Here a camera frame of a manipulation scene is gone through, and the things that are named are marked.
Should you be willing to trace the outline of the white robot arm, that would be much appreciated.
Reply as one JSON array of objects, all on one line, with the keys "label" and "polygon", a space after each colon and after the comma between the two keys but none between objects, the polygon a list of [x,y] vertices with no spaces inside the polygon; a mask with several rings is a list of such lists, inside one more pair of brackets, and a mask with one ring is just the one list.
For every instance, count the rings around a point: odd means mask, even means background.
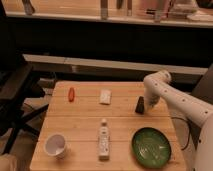
[{"label": "white robot arm", "polygon": [[146,75],[143,79],[144,95],[138,99],[136,112],[152,109],[163,98],[185,114],[201,128],[194,171],[213,171],[213,104],[172,87],[171,79],[167,70]]}]

